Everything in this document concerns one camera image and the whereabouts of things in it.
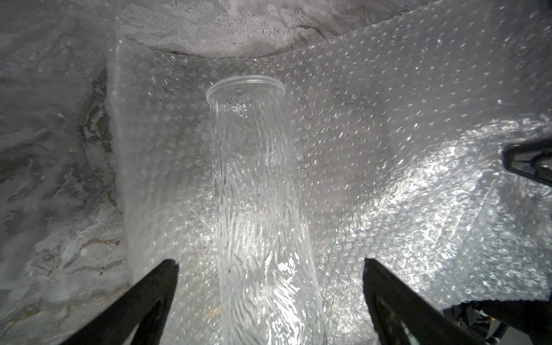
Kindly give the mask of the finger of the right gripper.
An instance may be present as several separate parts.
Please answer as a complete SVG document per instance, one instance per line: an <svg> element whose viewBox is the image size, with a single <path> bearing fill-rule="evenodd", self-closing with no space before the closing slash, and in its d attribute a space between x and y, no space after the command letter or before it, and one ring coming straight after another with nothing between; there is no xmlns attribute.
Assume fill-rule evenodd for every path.
<svg viewBox="0 0 552 345"><path fill-rule="evenodd" d="M506 171L551 187L551 138L507 145L502 151Z"/></svg>

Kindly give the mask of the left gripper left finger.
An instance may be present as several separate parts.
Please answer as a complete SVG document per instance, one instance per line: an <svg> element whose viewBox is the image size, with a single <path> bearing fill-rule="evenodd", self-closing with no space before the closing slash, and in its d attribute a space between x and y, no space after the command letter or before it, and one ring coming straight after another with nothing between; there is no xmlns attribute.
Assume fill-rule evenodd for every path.
<svg viewBox="0 0 552 345"><path fill-rule="evenodd" d="M178 282L179 265L163 260L64 344L159 344Z"/></svg>

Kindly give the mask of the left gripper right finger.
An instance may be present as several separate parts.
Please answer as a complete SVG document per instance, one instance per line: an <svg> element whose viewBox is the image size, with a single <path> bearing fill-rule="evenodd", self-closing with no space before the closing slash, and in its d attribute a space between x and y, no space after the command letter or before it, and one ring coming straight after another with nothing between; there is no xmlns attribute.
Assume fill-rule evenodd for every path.
<svg viewBox="0 0 552 345"><path fill-rule="evenodd" d="M406 331L419 344L479 343L375 259L365 259L363 293L381 344L411 343Z"/></svg>

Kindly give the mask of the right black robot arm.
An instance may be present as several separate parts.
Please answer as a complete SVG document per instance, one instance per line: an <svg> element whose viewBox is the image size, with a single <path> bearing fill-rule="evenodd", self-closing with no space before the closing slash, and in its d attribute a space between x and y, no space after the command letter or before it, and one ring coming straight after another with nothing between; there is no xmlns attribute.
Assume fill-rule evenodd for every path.
<svg viewBox="0 0 552 345"><path fill-rule="evenodd" d="M550 137L508 145L502 161L506 171L551 186ZM444 317L483 344L499 344L510 329L532 344L551 343L550 300L470 301L444 310Z"/></svg>

